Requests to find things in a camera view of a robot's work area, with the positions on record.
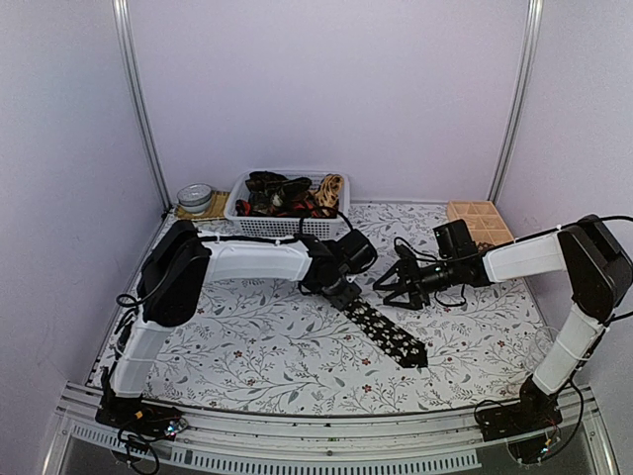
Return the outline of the black white floral tie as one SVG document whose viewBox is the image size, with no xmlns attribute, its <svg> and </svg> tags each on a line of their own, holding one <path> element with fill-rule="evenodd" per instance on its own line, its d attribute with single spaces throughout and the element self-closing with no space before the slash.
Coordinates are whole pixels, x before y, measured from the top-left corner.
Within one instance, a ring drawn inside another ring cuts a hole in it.
<svg viewBox="0 0 633 475">
<path fill-rule="evenodd" d="M 342 313 L 401 368 L 426 368 L 425 344 L 358 297 Z"/>
</svg>

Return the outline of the white plastic basket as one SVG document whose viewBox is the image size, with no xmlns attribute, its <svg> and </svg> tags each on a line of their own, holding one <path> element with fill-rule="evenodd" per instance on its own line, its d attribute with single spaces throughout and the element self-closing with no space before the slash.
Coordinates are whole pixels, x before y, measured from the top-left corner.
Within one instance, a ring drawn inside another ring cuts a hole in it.
<svg viewBox="0 0 633 475">
<path fill-rule="evenodd" d="M 239 217 L 235 210 L 235 202 L 239 199 L 247 200 L 249 196 L 245 180 L 251 172 L 246 172 L 240 176 L 233 186 L 225 207 L 225 217 L 232 221 L 237 228 L 245 235 L 254 237 L 281 237 L 292 235 L 296 232 L 315 235 L 318 238 L 334 238 L 338 232 L 345 227 L 343 217 L 348 214 L 350 204 L 350 180 L 343 173 L 323 172 L 323 171 L 289 171 L 289 170 L 264 170 L 285 175 L 289 179 L 308 177 L 312 181 L 311 193 L 315 199 L 315 192 L 322 179 L 327 174 L 340 174 L 344 178 L 344 186 L 339 195 L 338 209 L 331 217 L 322 218 L 259 218 L 259 217 Z"/>
</svg>

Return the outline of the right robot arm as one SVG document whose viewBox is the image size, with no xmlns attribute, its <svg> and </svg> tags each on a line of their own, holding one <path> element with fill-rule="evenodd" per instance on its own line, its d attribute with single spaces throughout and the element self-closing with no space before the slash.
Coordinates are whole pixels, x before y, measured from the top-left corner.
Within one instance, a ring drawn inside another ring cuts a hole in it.
<svg viewBox="0 0 633 475">
<path fill-rule="evenodd" d="M 453 221 L 433 231 L 438 259 L 422 265 L 407 244 L 398 244 L 398 260 L 374 283 L 375 290 L 385 293 L 385 304 L 413 310 L 451 287 L 488 287 L 516 279 L 554 284 L 554 290 L 536 293 L 539 309 L 546 307 L 546 299 L 567 297 L 567 304 L 555 307 L 561 315 L 557 336 L 521 385 L 518 401 L 489 403 L 476 410 L 484 440 L 561 422 L 560 392 L 592 356 L 632 287 L 632 260 L 609 229 L 611 220 L 587 215 L 488 250 L 477 248 L 464 220 Z"/>
</svg>

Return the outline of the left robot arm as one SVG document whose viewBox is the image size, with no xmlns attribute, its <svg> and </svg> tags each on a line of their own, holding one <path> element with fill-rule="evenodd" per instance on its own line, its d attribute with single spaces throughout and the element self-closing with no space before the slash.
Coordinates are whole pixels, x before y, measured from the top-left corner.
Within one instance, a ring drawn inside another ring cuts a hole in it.
<svg viewBox="0 0 633 475">
<path fill-rule="evenodd" d="M 321 240 L 302 231 L 284 237 L 205 234 L 191 221 L 177 221 L 143 263 L 136 293 L 117 298 L 125 313 L 115 330 L 115 361 L 102 374 L 97 421 L 137 429 L 146 419 L 157 424 L 181 418 L 176 409 L 145 404 L 142 392 L 164 341 L 194 317 L 205 283 L 281 279 L 344 310 L 360 294 L 349 276 L 376 259 L 373 244 L 355 228 Z"/>
</svg>

